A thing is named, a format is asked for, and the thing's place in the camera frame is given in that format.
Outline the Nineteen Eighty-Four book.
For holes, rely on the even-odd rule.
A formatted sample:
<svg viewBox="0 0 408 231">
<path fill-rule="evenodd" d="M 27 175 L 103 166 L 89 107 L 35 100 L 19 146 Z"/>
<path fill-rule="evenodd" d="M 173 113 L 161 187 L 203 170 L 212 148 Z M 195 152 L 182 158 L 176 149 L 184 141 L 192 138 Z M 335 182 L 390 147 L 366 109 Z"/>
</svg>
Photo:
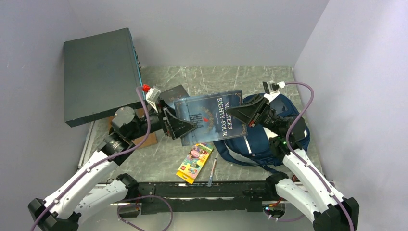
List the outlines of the Nineteen Eighty-Four book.
<svg viewBox="0 0 408 231">
<path fill-rule="evenodd" d="M 181 136 L 181 145 L 190 146 L 247 135 L 247 126 L 227 110 L 242 105 L 242 90 L 232 90 L 174 101 L 176 117 L 192 122 L 197 129 Z"/>
</svg>

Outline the navy blue student backpack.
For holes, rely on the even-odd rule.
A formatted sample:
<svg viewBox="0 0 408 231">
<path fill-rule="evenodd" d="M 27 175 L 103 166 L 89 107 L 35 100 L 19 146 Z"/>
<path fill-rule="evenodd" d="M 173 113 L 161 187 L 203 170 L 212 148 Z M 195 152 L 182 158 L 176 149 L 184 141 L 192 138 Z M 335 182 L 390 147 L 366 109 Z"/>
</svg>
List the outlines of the navy blue student backpack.
<svg viewBox="0 0 408 231">
<path fill-rule="evenodd" d="M 285 136 L 299 112 L 284 95 L 277 96 L 270 107 L 280 119 L 273 129 L 269 129 L 277 136 L 271 137 L 266 133 L 266 127 L 258 124 L 247 129 L 247 136 L 214 141 L 214 146 L 224 160 L 241 166 L 260 166 L 271 173 L 276 170 L 270 166 L 283 164 L 283 155 L 289 152 Z"/>
</svg>

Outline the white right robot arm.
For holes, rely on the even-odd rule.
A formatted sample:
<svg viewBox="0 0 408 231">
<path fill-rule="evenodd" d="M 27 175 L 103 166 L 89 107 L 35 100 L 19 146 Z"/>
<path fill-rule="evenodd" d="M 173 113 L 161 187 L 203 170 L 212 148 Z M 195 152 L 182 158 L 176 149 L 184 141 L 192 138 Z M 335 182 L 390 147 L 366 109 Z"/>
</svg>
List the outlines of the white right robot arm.
<svg viewBox="0 0 408 231">
<path fill-rule="evenodd" d="M 255 95 L 227 113 L 248 127 L 246 151 L 239 153 L 271 172 L 265 186 L 269 199 L 290 202 L 316 231 L 358 228 L 358 202 L 339 192 L 309 159 L 308 127 L 287 97 Z"/>
</svg>

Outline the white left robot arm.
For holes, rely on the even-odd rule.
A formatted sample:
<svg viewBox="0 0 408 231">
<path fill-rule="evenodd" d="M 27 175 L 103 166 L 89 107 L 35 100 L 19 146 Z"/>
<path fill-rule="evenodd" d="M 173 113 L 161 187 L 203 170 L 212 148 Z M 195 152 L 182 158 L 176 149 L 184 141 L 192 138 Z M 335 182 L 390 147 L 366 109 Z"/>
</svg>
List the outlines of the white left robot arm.
<svg viewBox="0 0 408 231">
<path fill-rule="evenodd" d="M 91 190 L 99 181 L 118 168 L 144 144 L 149 135 L 163 130 L 177 139 L 197 128 L 194 123 L 176 117 L 173 108 L 162 99 L 144 100 L 143 109 L 151 106 L 143 118 L 130 107 L 122 107 L 111 121 L 112 132 L 100 144 L 91 158 L 63 186 L 44 199 L 33 199 L 28 210 L 33 218 L 31 229 L 43 231 L 76 231 L 81 222 L 117 201 L 132 202 L 138 196 L 138 182 L 128 174 L 119 175 L 98 191 Z"/>
</svg>

